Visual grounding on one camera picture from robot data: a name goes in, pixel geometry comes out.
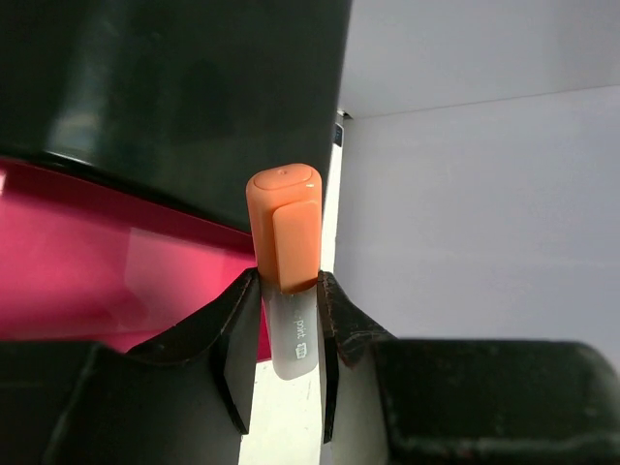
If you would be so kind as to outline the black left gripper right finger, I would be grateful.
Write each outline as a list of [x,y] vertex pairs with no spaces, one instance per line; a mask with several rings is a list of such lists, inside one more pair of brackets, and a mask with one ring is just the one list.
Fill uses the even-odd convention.
[[615,464],[619,376],[576,341],[399,339],[321,272],[324,449],[336,464]]

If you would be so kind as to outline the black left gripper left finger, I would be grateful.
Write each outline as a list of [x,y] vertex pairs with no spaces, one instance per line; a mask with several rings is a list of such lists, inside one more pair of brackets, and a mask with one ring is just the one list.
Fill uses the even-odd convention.
[[125,354],[91,344],[45,464],[236,464],[249,432],[258,272]]

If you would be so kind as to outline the pink top drawer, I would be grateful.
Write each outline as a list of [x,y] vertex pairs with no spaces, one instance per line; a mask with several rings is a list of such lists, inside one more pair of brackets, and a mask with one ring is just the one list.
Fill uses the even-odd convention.
[[1,164],[1,336],[126,351],[255,263],[250,237],[66,174]]

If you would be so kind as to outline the orange capped grey marker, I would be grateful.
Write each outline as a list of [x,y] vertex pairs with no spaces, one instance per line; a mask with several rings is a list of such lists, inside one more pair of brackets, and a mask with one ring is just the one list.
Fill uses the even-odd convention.
[[263,170],[248,181],[246,201],[273,368],[293,380],[319,358],[322,179],[304,164]]

